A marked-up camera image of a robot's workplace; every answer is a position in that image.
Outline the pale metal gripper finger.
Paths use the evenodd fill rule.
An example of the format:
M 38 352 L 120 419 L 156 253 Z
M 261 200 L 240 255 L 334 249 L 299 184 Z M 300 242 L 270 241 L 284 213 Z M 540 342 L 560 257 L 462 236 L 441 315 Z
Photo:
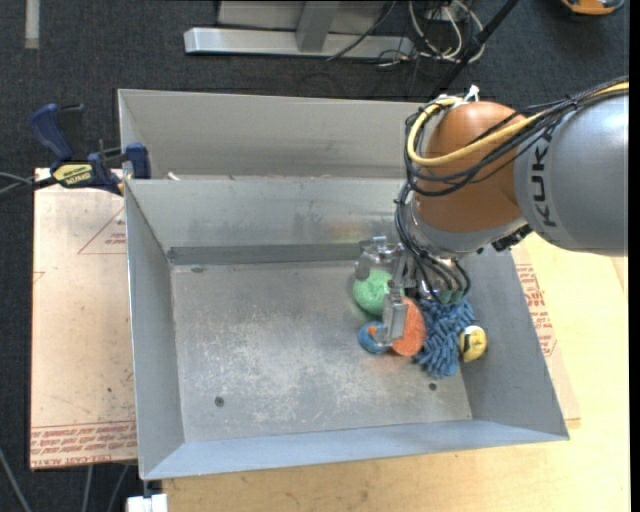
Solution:
M 401 255 L 401 244 L 389 244 L 386 236 L 359 242 L 360 255 L 354 263 L 355 278 L 365 280 L 374 266 L 389 266 Z
M 398 339 L 403 337 L 406 316 L 407 304 L 403 299 L 386 298 L 384 300 L 381 338 L 384 347 L 391 348 Z

